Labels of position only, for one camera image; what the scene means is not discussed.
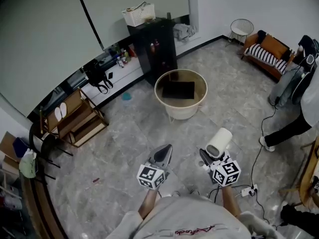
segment black bag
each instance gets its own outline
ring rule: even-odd
[[[93,59],[92,61],[87,63],[85,66],[83,66],[82,69],[89,78],[89,83],[93,87],[97,87],[102,94],[106,94],[108,92],[108,89],[113,88],[113,84],[110,82],[110,80],[108,80],[104,70],[101,69],[96,59]],[[101,91],[101,88],[106,90],[106,92],[103,93]]]

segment gray floor tile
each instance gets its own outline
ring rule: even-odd
[[[159,190],[163,196],[174,190],[187,193],[192,189],[207,196],[217,185],[198,165],[199,149],[222,126],[233,134],[227,148],[242,170],[236,185],[251,184],[252,166],[260,151],[252,179],[258,184],[258,200],[265,217],[271,224],[280,223],[284,197],[278,190],[291,187],[297,180],[306,157],[300,146],[315,139],[319,126],[279,144],[275,152],[261,148],[261,120],[274,112],[267,97],[275,82],[255,65],[241,60],[238,45],[225,47],[226,44],[225,40],[218,40],[178,60],[179,68],[198,72],[208,84],[206,99],[192,118],[170,123],[153,87],[144,80],[127,90],[131,100],[124,101],[120,95],[102,108],[110,122],[105,130],[80,148],[63,146],[73,157],[59,151],[51,154],[61,169],[47,164],[46,172],[56,177],[48,179],[48,189],[71,239],[105,238],[125,212],[138,210],[147,189],[139,185],[137,171],[150,150],[163,144],[173,145],[171,174]],[[264,133],[281,129],[299,112],[300,107],[292,105],[276,110],[273,118],[264,121]],[[243,188],[234,189],[241,210],[262,218],[256,196],[239,195]],[[296,199],[298,196],[286,196],[287,201]],[[216,203],[222,204],[220,191]],[[311,238],[293,226],[279,227],[278,231],[287,238]]]

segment white shirt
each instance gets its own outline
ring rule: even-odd
[[[310,126],[317,124],[319,121],[319,67],[301,99],[301,109]]]
[[[283,239],[282,235],[249,212],[238,219],[222,206],[208,199],[165,197],[143,220],[138,212],[128,212],[107,239],[251,239],[250,229],[268,239]]]

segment paper towel roll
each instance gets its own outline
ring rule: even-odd
[[[232,133],[225,128],[220,128],[216,135],[208,142],[206,145],[206,151],[209,155],[218,158],[226,149],[231,138],[233,137]]]

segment power cord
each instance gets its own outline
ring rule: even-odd
[[[190,192],[189,192],[189,194],[191,195],[191,194],[193,194],[194,193],[194,189],[192,189]]]
[[[262,120],[262,122],[261,122],[261,132],[262,132],[262,136],[264,136],[264,130],[263,130],[263,123],[264,123],[264,121],[267,120],[267,119],[269,119],[269,118],[272,118],[273,116],[275,116],[276,110],[278,109],[278,108],[276,107],[276,105],[279,103],[279,100],[281,99],[281,97],[283,96],[283,94],[285,93],[285,91],[287,90],[289,84],[292,82],[292,80],[294,79],[295,75],[299,72],[299,70],[300,70],[300,68],[301,68],[301,63],[302,63],[306,58],[304,58],[304,59],[299,63],[299,65],[298,65],[297,67],[291,69],[291,71],[292,71],[292,70],[295,70],[295,69],[297,69],[297,71],[295,72],[295,74],[294,74],[293,77],[291,78],[290,82],[287,84],[286,88],[284,89],[284,91],[282,92],[282,94],[280,95],[280,97],[277,97],[277,98],[276,98],[276,100],[275,100],[275,105],[272,105],[272,106],[274,107],[274,109],[275,109],[275,110],[274,110],[274,114],[272,114],[271,116],[266,117],[266,118],[264,118],[264,119]],[[256,159],[255,159],[255,161],[254,161],[254,164],[253,164],[253,166],[252,166],[252,169],[251,169],[251,174],[250,174],[251,186],[250,186],[250,187],[251,187],[251,189],[254,191],[254,193],[251,193],[251,192],[250,192],[249,194],[250,194],[250,196],[252,196],[252,197],[256,195],[256,202],[257,202],[257,204],[262,208],[262,211],[263,211],[263,219],[264,219],[265,221],[267,221],[268,224],[270,224],[269,220],[267,220],[267,219],[265,218],[265,209],[264,209],[264,207],[258,202],[258,193],[257,193],[258,190],[254,188],[254,182],[253,182],[254,167],[255,167],[255,164],[256,164],[256,162],[257,162],[257,159],[258,159],[258,157],[259,157],[259,155],[260,155],[260,153],[261,153],[262,148],[263,148],[263,147],[261,146],[260,149],[259,149],[259,152],[258,152],[258,154],[257,154],[257,156],[256,156]]]
[[[219,184],[218,184],[218,186],[217,186],[217,192],[216,192],[216,195],[215,195],[214,203],[216,203],[216,198],[217,198],[217,195],[218,195],[218,191],[219,191]]]
[[[272,227],[275,227],[275,230],[277,231],[277,228],[279,227],[280,225],[272,225]]]
[[[237,188],[237,187],[250,187],[250,185],[242,184],[242,185],[232,186],[232,188]],[[219,189],[219,186],[217,187],[217,189],[213,189],[213,190],[208,194],[208,198],[210,199],[211,193],[213,193],[215,190],[218,190],[218,189]]]

